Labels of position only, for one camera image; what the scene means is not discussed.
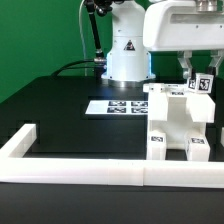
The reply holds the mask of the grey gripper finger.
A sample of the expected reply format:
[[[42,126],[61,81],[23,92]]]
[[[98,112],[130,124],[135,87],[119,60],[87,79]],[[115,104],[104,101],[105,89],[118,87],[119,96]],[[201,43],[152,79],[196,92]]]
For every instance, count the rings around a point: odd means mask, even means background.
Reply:
[[[219,74],[219,67],[224,61],[224,49],[211,51],[211,62],[207,68],[208,73],[214,76]]]
[[[192,52],[191,51],[179,51],[178,52],[178,61],[183,69],[183,78],[184,79],[195,79],[195,69],[192,67],[191,59]]]

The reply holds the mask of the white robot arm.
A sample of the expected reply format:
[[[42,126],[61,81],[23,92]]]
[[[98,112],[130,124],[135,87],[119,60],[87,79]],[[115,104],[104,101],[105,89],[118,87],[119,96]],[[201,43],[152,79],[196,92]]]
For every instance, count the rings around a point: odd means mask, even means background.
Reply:
[[[101,78],[108,84],[137,85],[151,78],[152,52],[177,52],[183,76],[193,73],[194,51],[216,53],[211,66],[224,58],[224,8],[218,0],[135,0],[112,5],[112,49]]]

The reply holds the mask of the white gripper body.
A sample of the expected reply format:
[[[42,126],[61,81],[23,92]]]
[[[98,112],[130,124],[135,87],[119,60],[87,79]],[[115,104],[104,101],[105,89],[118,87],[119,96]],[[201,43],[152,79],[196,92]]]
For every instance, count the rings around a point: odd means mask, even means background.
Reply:
[[[148,7],[143,26],[148,51],[224,48],[224,12],[199,12],[194,0],[166,0]]]

